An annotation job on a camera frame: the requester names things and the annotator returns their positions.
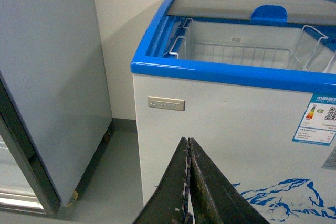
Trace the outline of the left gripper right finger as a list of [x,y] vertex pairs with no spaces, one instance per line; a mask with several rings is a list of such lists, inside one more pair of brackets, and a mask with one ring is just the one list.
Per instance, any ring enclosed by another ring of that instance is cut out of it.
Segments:
[[194,138],[190,193],[196,223],[268,223],[234,188]]

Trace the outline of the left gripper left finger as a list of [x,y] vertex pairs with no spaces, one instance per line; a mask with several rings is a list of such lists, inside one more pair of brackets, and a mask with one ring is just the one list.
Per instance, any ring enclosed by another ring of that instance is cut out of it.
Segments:
[[190,178],[190,143],[182,137],[158,187],[134,223],[192,223],[188,210]]

